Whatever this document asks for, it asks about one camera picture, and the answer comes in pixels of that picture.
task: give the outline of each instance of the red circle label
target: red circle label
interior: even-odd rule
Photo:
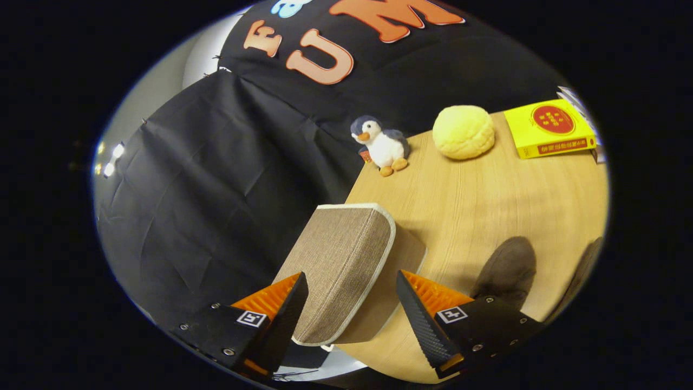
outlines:
[[[532,119],[542,129],[555,134],[568,134],[575,129],[570,115],[553,105],[542,105],[534,110]]]

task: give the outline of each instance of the black cloth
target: black cloth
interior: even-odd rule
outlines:
[[[107,260],[128,296],[164,329],[210,302],[231,304],[271,283],[315,207],[343,203],[363,161],[349,131],[361,115],[406,136],[430,130],[440,110],[489,112],[554,99],[568,85],[522,45],[470,15],[465,24],[410,28],[392,44],[335,1],[294,16],[253,6],[223,47],[221,69],[158,109],[95,199]],[[243,48],[256,20],[282,35],[273,58]],[[322,85],[286,69],[310,28],[353,56],[352,72]]]

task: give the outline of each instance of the penguin plush toy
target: penguin plush toy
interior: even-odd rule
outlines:
[[[382,176],[390,176],[409,165],[407,159],[412,149],[404,134],[399,130],[383,129],[376,118],[364,115],[356,119],[351,124],[351,136],[368,148]]]

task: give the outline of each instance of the penguin feet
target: penguin feet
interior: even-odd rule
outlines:
[[[382,168],[380,168],[380,175],[381,175],[382,177],[390,176],[390,175],[392,175],[392,172],[394,172],[394,171],[392,170],[392,167],[382,167]]]
[[[409,162],[405,158],[398,158],[392,163],[392,169],[395,171],[401,171],[409,165]]]

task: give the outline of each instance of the orange letter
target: orange letter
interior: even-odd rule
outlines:
[[[300,50],[296,50],[286,60],[286,69],[296,69],[318,83],[330,85],[344,80],[353,69],[353,58],[348,51],[340,45],[321,37],[318,30],[312,28],[301,38],[301,46],[314,46],[333,56],[337,64],[332,69],[325,69],[313,61],[303,57]]]
[[[261,27],[263,24],[265,24],[264,20],[258,20],[250,26],[243,48],[254,47],[255,49],[266,51],[269,57],[274,57],[281,43],[281,35],[275,35],[271,38],[267,37],[269,34],[274,34],[274,29],[272,27]]]
[[[404,26],[395,26],[384,18],[406,23],[416,28],[424,28],[423,22],[414,12],[415,8],[426,16],[427,21],[433,24],[464,23],[463,18],[426,0],[341,0],[330,8],[330,13],[332,15],[347,14],[355,17],[375,28],[380,33],[381,41],[392,43],[409,35],[409,29]]]

